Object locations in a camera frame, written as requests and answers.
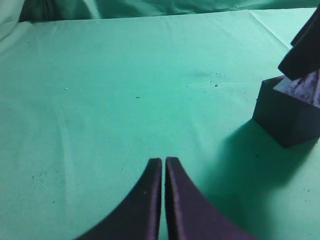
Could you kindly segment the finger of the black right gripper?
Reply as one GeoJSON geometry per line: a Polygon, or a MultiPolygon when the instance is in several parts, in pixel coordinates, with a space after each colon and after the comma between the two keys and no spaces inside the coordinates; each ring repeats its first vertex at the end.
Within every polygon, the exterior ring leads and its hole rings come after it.
{"type": "Polygon", "coordinates": [[[320,69],[320,8],[291,41],[292,48],[278,65],[290,80],[302,78],[320,69]]]}

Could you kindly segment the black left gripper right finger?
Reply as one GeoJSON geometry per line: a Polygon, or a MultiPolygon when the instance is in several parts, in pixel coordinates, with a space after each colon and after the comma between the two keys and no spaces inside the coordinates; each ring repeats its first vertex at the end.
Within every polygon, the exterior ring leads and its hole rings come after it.
{"type": "Polygon", "coordinates": [[[165,216],[170,240],[254,240],[221,214],[177,157],[165,160],[165,216]]]}

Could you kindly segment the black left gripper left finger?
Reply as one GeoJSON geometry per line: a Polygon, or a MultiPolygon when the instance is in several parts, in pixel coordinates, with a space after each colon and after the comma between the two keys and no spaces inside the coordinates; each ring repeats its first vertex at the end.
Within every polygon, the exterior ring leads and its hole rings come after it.
{"type": "Polygon", "coordinates": [[[151,158],[121,203],[78,240],[157,240],[162,206],[162,160],[151,158]]]}

